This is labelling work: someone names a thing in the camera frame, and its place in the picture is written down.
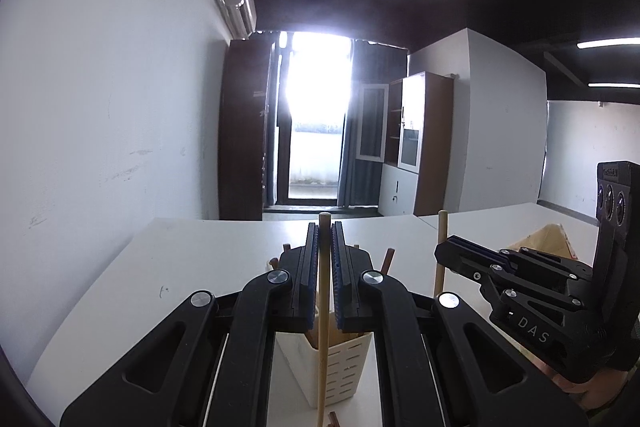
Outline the person right hand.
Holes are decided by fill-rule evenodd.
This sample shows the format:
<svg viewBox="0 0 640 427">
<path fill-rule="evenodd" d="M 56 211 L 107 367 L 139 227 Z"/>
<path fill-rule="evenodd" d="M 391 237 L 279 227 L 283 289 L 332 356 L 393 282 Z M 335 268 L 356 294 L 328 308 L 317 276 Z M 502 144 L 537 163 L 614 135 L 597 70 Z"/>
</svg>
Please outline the person right hand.
<svg viewBox="0 0 640 427">
<path fill-rule="evenodd" d="M 537 366 L 585 411 L 592 425 L 639 425 L 639 364 L 628 372 L 605 367 L 583 384 L 571 383 L 544 362 Z"/>
</svg>

